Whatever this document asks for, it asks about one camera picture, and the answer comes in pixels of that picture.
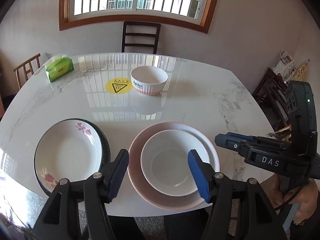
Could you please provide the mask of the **person's right hand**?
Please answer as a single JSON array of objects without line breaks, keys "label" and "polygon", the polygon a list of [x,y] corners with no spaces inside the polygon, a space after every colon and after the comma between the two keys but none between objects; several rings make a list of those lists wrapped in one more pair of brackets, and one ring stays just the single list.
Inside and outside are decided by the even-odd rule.
[{"label": "person's right hand", "polygon": [[[283,193],[279,189],[279,176],[277,174],[274,174],[272,176],[272,179],[273,184],[269,199],[273,207],[278,207],[284,202],[288,201],[298,191],[298,188],[294,188],[286,195],[283,195]],[[300,204],[299,209],[293,219],[296,224],[303,223],[314,214],[317,208],[317,199],[318,187],[316,181],[314,179],[309,179],[309,181],[303,186],[300,192],[290,202],[290,204]]]}]

